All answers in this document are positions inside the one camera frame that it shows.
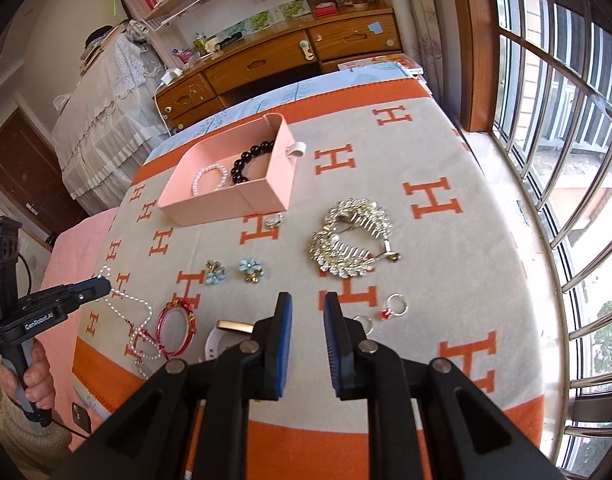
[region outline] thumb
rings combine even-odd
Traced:
[[[15,399],[15,390],[19,387],[19,381],[15,374],[0,363],[0,384],[1,389],[11,399]]]

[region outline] finger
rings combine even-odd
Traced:
[[[43,361],[46,358],[46,349],[38,339],[34,340],[32,348],[30,349],[30,355],[32,356],[33,362]]]
[[[37,408],[40,408],[42,410],[51,410],[52,408],[55,407],[55,395],[56,392],[55,390],[52,390],[52,393],[46,397],[43,397],[43,399],[38,400],[37,404]]]
[[[50,363],[47,359],[43,359],[35,362],[26,370],[26,373],[23,375],[23,381],[26,383],[26,386],[30,388],[41,383],[49,375]]]
[[[15,374],[0,363],[0,384],[8,397],[15,398],[15,390],[19,387],[19,381]]]
[[[26,399],[28,399],[30,402],[39,402],[44,397],[48,397],[54,391],[55,388],[52,375],[48,375],[43,382],[33,386],[32,388],[28,388],[25,391],[25,394]]]

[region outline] pink drawer box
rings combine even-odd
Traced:
[[[195,175],[212,164],[222,164],[228,171],[241,153],[265,140],[274,140],[272,153],[257,156],[244,169],[249,182],[233,185],[230,175],[217,191],[222,174],[204,173],[193,196]],[[296,159],[287,155],[294,144],[286,119],[281,114],[266,114],[214,137],[200,140],[190,148],[175,168],[157,206],[182,227],[239,218],[255,214],[287,211],[291,201]]]

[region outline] curtain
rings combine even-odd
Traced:
[[[441,104],[443,62],[435,1],[389,1],[395,11],[404,52],[423,67],[423,76]]]

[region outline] red bracelet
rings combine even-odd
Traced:
[[[166,319],[168,313],[174,308],[181,308],[187,314],[188,326],[186,328],[186,337],[181,347],[174,352],[169,352],[166,350],[166,348],[164,348],[164,345],[161,343],[161,327],[164,325],[164,320]],[[161,349],[162,354],[169,357],[174,357],[182,354],[193,341],[193,337],[195,336],[196,332],[197,326],[195,313],[193,313],[193,308],[190,306],[190,303],[182,301],[179,298],[172,300],[170,303],[166,303],[166,306],[164,306],[164,309],[161,311],[161,314],[159,314],[159,319],[157,319],[157,332],[155,333],[155,335],[157,336],[157,343],[159,344],[159,348]]]

